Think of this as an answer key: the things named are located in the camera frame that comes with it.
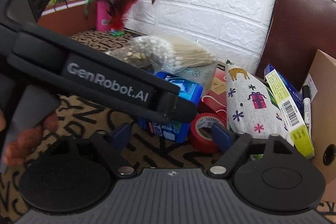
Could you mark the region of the person's left hand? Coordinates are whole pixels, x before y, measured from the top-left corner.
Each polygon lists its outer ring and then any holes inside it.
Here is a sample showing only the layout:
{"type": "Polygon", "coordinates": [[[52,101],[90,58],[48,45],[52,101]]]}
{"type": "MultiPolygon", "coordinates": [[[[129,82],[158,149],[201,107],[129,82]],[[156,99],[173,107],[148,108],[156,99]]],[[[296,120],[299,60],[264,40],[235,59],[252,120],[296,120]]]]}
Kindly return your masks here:
{"type": "Polygon", "coordinates": [[[55,132],[58,127],[58,116],[54,111],[42,123],[23,130],[16,140],[11,141],[3,150],[3,162],[8,166],[23,164],[30,152],[41,144],[44,131],[55,132]]]}

